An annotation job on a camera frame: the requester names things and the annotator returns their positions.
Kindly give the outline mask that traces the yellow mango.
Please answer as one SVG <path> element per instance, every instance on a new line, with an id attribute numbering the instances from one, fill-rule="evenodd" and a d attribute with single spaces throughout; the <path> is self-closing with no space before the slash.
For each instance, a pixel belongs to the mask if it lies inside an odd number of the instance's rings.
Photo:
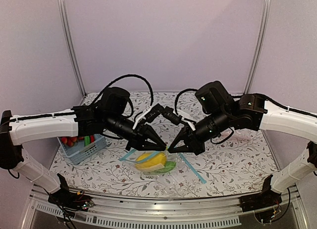
<path id="1" fill-rule="evenodd" d="M 143 153 L 142 155 L 140 155 L 136 159 L 136 169 L 143 172 L 152 172 L 158 169 L 162 169 L 165 166 L 167 162 L 167 157 L 164 153 L 159 152 L 154 156 L 151 155 L 152 153 Z"/>

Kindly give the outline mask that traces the short green bitter gourd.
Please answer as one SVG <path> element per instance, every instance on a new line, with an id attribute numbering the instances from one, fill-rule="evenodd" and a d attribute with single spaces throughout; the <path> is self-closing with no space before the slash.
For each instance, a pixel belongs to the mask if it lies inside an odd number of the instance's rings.
<path id="1" fill-rule="evenodd" d="M 167 161 L 162 169 L 155 170 L 151 172 L 151 175 L 160 175 L 172 171 L 176 167 L 175 161 Z"/>

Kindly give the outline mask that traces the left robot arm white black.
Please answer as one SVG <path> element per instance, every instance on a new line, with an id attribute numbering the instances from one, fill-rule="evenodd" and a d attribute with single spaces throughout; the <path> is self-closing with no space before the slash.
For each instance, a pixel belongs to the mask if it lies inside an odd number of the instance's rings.
<path id="1" fill-rule="evenodd" d="M 73 193 L 66 179 L 49 171 L 23 148 L 26 142 L 53 137 L 87 137 L 110 131 L 127 141 L 126 149 L 164 151 L 165 142 L 139 116 L 135 121 L 124 115 L 131 105 L 127 90 L 109 83 L 89 104 L 56 113 L 19 116 L 3 112 L 0 120 L 0 167 L 24 175 L 42 187 L 49 202 L 61 209 L 87 211 L 93 206 L 90 196 Z"/>

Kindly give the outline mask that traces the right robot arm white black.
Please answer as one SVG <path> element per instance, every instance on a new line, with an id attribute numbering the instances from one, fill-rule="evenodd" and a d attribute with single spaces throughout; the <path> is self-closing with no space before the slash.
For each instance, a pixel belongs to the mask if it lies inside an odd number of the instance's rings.
<path id="1" fill-rule="evenodd" d="M 282 105 L 261 93 L 232 96 L 220 81 L 205 84 L 195 91 L 195 97 L 206 117 L 193 125 L 185 124 L 168 148 L 169 153 L 199 155 L 205 151 L 207 140 L 227 129 L 277 131 L 309 141 L 293 162 L 265 178 L 259 193 L 239 198 L 243 212 L 278 207 L 285 190 L 316 171 L 316 114 Z"/>

